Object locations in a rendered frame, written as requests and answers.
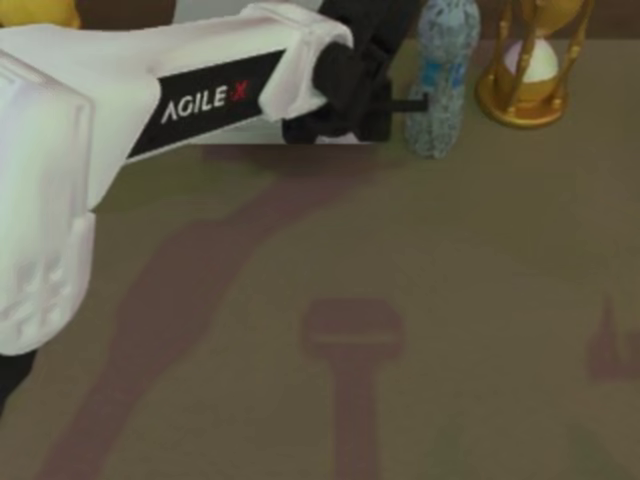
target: plastic bottle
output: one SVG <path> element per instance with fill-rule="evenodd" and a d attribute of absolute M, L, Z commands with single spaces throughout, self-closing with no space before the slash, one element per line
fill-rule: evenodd
<path fill-rule="evenodd" d="M 421 157 L 443 158 L 460 134 L 465 79 L 480 38 L 480 10 L 475 0 L 428 0 L 418 34 L 422 66 L 409 98 L 429 95 L 429 110 L 405 117 L 409 149 Z"/>

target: hourglass frame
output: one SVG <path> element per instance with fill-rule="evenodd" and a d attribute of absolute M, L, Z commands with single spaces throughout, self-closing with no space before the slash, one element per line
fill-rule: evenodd
<path fill-rule="evenodd" d="M 527 28 L 515 72 L 511 72 L 505 65 L 504 49 L 513 24 L 514 2 L 520 4 Z M 476 100 L 484 113 L 503 125 L 519 128 L 543 127 L 562 117 L 568 104 L 569 74 L 584 45 L 594 5 L 595 0 L 506 0 L 493 58 L 476 84 Z M 578 16 L 558 73 L 549 79 L 525 82 L 536 41 L 548 41 Z"/>

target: hourglass base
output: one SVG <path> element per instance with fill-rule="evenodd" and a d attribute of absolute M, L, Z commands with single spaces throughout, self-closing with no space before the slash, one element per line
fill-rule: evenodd
<path fill-rule="evenodd" d="M 500 95 L 496 91 L 494 79 L 484 73 L 476 83 L 476 101 L 485 115 L 502 125 L 514 128 L 541 128 L 558 121 L 567 106 L 567 97 L 562 100 L 562 106 L 556 108 L 547 102 L 518 106 L 513 114 L 504 108 Z"/>

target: table surface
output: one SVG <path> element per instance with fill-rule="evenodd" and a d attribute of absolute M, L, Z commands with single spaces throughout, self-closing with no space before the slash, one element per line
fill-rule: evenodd
<path fill-rule="evenodd" d="M 441 162 L 398 124 L 378 147 L 127 167 L 89 295 L 8 406 L 3 478 L 638 478 L 639 55 L 587 43 L 545 130 L 470 101 Z M 394 336 L 310 355 L 359 330 Z M 352 390 L 383 340 L 395 357 Z"/>

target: red letter x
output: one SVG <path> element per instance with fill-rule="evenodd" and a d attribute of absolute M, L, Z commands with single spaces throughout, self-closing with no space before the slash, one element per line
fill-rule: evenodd
<path fill-rule="evenodd" d="M 236 82 L 235 89 L 233 94 L 231 95 L 231 100 L 241 100 L 247 96 L 247 85 L 249 84 L 248 80 L 243 80 L 241 82 Z"/>

